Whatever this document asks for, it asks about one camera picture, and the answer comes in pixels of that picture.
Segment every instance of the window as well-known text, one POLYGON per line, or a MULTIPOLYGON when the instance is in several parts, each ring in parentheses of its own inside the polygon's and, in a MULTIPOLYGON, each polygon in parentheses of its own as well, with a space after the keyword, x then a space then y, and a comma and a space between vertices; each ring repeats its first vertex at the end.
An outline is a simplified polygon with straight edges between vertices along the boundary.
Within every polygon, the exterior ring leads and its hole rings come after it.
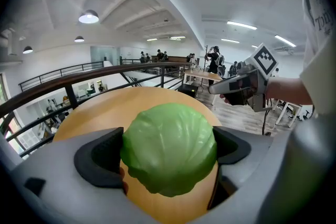
POLYGON ((7 101, 7 95, 4 87, 4 81, 2 78, 2 74, 0 74, 0 104, 3 104, 7 101))
MULTIPOLYGON (((2 74, 0 74, 0 104, 3 104, 7 100, 8 100, 8 98, 7 98, 7 94, 6 94, 5 87, 4 87, 3 77, 2 77, 2 74)), ((4 120, 7 116, 8 116, 8 114, 5 115, 4 117, 0 118, 0 125, 4 122, 4 120)), ((5 138, 11 136, 12 134, 14 134, 15 132, 17 132, 20 129, 21 129, 21 126, 18 124, 16 118, 14 117, 10 121, 10 123, 8 125, 8 129, 6 130, 6 133, 4 134, 5 138)), ((22 144, 19 142, 19 140, 17 138, 11 140, 9 142, 9 144, 12 146, 12 148, 18 154, 20 154, 21 152, 23 152, 25 150, 25 148, 22 146, 22 144)))

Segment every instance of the wooden handrail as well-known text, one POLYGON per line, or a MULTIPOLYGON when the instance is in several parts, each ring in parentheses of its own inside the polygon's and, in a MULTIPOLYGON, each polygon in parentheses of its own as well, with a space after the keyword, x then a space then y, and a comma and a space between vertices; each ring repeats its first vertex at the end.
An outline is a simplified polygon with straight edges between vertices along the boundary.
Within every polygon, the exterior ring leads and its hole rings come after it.
POLYGON ((20 106, 30 102, 31 100, 34 100, 42 95, 45 95, 47 93, 53 92, 65 86, 69 86, 81 81, 139 69, 165 67, 165 66, 184 66, 184 65, 190 65, 190 63, 187 62, 155 62, 155 63, 142 63, 142 64, 136 63, 134 65, 104 67, 101 69, 91 70, 87 72, 69 74, 64 77, 44 82, 40 85, 32 87, 12 97, 8 101, 0 105, 0 118, 8 114, 9 112, 12 112, 13 110, 19 108, 20 106))
POLYGON ((19 85, 20 85, 20 84, 23 84, 23 83, 26 83, 26 82, 28 82, 28 81, 30 81, 30 80, 38 79, 39 77, 42 77, 42 76, 44 76, 44 75, 47 75, 47 74, 50 74, 50 73, 54 73, 54 72, 57 72, 57 71, 60 71, 60 70, 63 70, 63 69, 68 69, 68 68, 71 68, 71 67, 80 67, 80 66, 84 66, 84 65, 91 65, 91 64, 93 64, 93 63, 103 63, 103 61, 100 61, 100 62, 87 62, 87 63, 81 63, 80 65, 74 65, 74 66, 69 66, 69 67, 64 67, 64 68, 56 69, 56 70, 53 70, 53 71, 50 71, 50 72, 41 74, 41 75, 39 75, 39 76, 33 77, 33 78, 31 78, 31 79, 25 80, 25 81, 19 83, 19 85))

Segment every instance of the backpack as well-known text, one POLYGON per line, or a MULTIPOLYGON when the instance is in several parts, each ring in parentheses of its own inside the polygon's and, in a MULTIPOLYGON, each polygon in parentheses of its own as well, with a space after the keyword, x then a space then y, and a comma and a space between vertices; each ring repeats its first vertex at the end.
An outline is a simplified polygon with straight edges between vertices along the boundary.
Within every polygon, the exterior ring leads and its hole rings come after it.
POLYGON ((232 67, 231 74, 232 74, 232 75, 237 75, 237 66, 234 65, 234 66, 232 67))
POLYGON ((219 66, 222 66, 223 63, 224 63, 224 56, 221 55, 219 52, 217 52, 217 53, 218 53, 218 57, 217 57, 217 59, 215 60, 215 63, 216 63, 216 65, 219 67, 219 66))

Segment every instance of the person's arm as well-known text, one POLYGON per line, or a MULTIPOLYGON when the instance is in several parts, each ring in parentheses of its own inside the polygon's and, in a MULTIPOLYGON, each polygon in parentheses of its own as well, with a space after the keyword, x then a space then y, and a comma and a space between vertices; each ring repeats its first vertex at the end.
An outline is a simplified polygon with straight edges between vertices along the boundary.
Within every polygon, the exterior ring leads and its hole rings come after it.
POLYGON ((208 52, 206 52, 205 57, 211 57, 211 51, 214 47, 211 47, 208 52))
POLYGON ((266 88, 266 98, 280 99, 293 104, 312 104, 310 95, 300 78, 269 78, 266 88))

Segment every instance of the white t-shirt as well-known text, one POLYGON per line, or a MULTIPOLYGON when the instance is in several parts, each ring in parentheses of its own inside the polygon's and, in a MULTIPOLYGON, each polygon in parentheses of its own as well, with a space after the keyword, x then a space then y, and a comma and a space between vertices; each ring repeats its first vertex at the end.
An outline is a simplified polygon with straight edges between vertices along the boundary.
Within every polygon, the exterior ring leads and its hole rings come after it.
POLYGON ((300 78, 316 111, 336 109, 336 33, 335 15, 328 0, 303 0, 307 43, 304 71, 300 78))

